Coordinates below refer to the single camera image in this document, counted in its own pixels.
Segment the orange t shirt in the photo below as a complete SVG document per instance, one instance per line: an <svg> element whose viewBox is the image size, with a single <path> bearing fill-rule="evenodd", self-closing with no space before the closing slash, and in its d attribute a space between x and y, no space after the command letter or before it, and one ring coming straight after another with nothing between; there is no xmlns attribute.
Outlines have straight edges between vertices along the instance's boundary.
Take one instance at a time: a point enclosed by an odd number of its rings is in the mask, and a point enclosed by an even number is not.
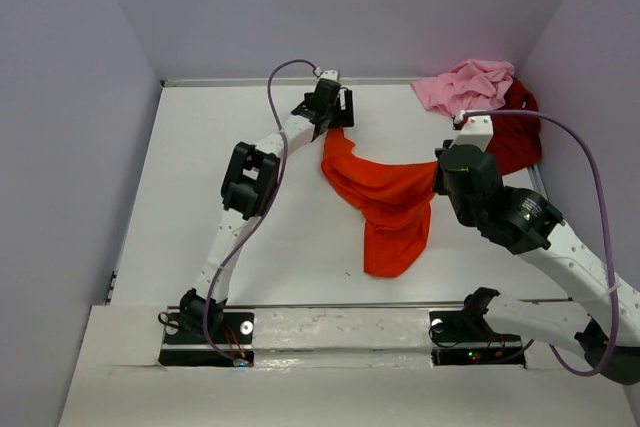
<svg viewBox="0 0 640 427"><path fill-rule="evenodd" d="M364 218L364 272L396 278L427 248L436 163L382 164L356 156L354 148L342 129L329 130L321 170Z"/></svg>

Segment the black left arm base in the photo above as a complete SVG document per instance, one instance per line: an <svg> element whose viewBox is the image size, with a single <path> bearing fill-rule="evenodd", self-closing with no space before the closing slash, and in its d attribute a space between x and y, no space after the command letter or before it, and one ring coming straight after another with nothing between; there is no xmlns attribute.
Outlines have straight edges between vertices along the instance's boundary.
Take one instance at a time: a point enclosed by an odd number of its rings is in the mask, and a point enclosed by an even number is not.
<svg viewBox="0 0 640 427"><path fill-rule="evenodd" d="M231 310L210 334L210 341L180 318L178 311L161 312L163 336L158 362L166 367L248 368L254 362L255 316Z"/></svg>

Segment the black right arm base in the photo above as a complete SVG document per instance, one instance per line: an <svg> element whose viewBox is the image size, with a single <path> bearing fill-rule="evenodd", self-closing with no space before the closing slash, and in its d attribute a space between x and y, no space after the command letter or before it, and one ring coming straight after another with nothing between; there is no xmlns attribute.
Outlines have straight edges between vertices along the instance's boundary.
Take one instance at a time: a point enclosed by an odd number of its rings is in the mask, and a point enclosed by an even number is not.
<svg viewBox="0 0 640 427"><path fill-rule="evenodd" d="M465 298L461 309L429 313L434 366L526 365L522 339L497 333L484 319L489 302L498 295L481 287Z"/></svg>

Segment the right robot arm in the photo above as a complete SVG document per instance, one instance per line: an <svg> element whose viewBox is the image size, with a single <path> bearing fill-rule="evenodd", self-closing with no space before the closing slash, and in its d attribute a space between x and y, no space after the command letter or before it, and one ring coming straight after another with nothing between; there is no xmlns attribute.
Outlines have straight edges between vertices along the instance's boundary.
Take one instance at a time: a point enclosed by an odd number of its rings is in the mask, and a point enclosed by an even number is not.
<svg viewBox="0 0 640 427"><path fill-rule="evenodd" d="M582 357L595 374L617 384L637 384L638 290L608 274L546 198L505 185L490 153L450 144L436 158L433 190L448 197L459 223L537 268L582 309L524 302L480 287L464 301L462 331L473 339L491 332L525 337L553 353Z"/></svg>

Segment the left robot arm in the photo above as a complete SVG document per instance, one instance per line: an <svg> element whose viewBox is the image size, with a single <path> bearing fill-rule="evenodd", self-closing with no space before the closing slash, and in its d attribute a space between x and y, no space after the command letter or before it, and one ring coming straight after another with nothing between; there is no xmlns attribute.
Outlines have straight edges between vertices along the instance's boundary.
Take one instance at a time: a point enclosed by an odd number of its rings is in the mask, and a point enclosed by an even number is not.
<svg viewBox="0 0 640 427"><path fill-rule="evenodd" d="M314 89L278 130L256 143L234 147L221 185L222 215L211 249L194 285L179 302L180 324L211 344L221 330L231 276L244 244L269 212L288 157L328 130L354 125L352 92L336 70L317 75Z"/></svg>

